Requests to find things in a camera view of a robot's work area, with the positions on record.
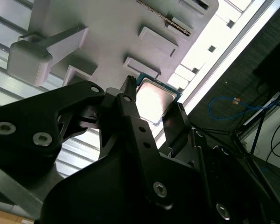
black cable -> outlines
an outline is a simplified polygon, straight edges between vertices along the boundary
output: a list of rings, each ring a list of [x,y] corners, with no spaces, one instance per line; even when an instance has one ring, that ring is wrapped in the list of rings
hole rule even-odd
[[[270,151],[269,155],[268,155],[267,158],[266,158],[266,163],[268,163],[269,157],[271,156],[272,153],[274,153],[274,149],[275,149],[279,144],[280,144],[280,142],[278,142],[278,144],[275,145],[274,148],[271,148],[271,151]]]
[[[272,153],[273,153],[274,155],[276,155],[277,157],[280,158],[280,156],[277,155],[277,154],[274,152],[274,149],[280,144],[280,141],[273,147],[273,140],[274,140],[274,137],[275,137],[275,135],[276,135],[276,133],[277,133],[277,131],[278,131],[279,129],[280,129],[280,124],[279,124],[279,126],[276,128],[276,130],[275,130],[275,132],[274,132],[274,134],[273,134],[273,136],[272,136],[271,145],[270,145],[270,146],[271,146],[271,151],[270,151],[269,155],[268,155],[267,158],[266,158],[266,165],[267,165],[267,168],[268,168],[274,175],[276,175],[277,177],[280,178],[280,175],[278,175],[277,173],[275,173],[273,170],[270,169],[269,163],[268,163],[269,157],[271,156]]]
[[[274,146],[274,148],[273,148],[273,140],[274,140],[275,134],[277,133],[277,131],[279,130],[279,128],[280,128],[280,124],[279,124],[279,126],[277,127],[277,129],[275,130],[275,132],[274,132],[274,134],[273,134],[273,136],[272,136],[272,139],[271,139],[271,152],[270,152],[270,154],[273,153],[275,156],[277,156],[277,157],[280,158],[280,155],[277,155],[277,154],[274,152],[274,149],[276,148],[277,145],[280,144],[280,142],[279,142],[276,146]]]

screw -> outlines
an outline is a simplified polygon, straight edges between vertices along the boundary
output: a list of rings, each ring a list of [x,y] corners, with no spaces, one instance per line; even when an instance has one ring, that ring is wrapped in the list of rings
hole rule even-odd
[[[16,127],[9,122],[0,122],[0,135],[8,135],[14,133]]]
[[[45,132],[38,132],[33,135],[33,142],[37,146],[48,146],[52,141],[52,136]]]
[[[154,192],[159,196],[159,197],[166,197],[167,196],[167,189],[164,184],[161,182],[154,182]]]
[[[217,203],[216,204],[216,209],[223,219],[225,219],[226,221],[230,220],[230,214],[229,214],[228,210],[223,205]]]
[[[94,92],[99,92],[99,89],[98,89],[97,87],[95,87],[95,86],[92,86],[90,89],[91,89],[92,91],[94,91]]]
[[[123,99],[125,99],[128,102],[131,102],[132,100],[129,97],[124,96]]]
[[[197,134],[199,137],[203,138],[203,135],[202,135],[202,133],[201,133],[201,132],[196,131],[196,134]]]

